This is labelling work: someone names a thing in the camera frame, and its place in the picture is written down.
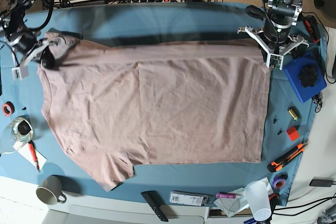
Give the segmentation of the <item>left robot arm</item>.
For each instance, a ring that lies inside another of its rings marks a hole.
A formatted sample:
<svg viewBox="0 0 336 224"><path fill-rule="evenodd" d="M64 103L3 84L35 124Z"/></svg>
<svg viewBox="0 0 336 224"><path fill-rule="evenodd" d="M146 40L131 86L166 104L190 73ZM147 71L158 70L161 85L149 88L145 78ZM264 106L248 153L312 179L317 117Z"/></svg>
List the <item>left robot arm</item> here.
<svg viewBox="0 0 336 224"><path fill-rule="evenodd" d="M261 0L262 7L249 5L245 12L264 21L263 37L276 46L285 44L291 27L298 22L302 12L302 0Z"/></svg>

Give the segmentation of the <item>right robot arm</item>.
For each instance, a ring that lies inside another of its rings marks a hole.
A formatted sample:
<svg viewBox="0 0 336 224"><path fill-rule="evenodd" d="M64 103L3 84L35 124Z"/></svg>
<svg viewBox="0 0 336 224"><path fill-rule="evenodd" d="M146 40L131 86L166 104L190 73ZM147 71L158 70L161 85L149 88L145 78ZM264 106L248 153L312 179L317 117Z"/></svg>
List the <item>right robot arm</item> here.
<svg viewBox="0 0 336 224"><path fill-rule="evenodd" d="M1 0L1 37L4 38L1 44L10 49L16 67L30 61L38 62L47 69L55 66L56 60L49 50L54 42L37 39L51 20L55 0L41 1L47 3L48 14L40 26L32 28L25 25L24 17L36 0Z"/></svg>

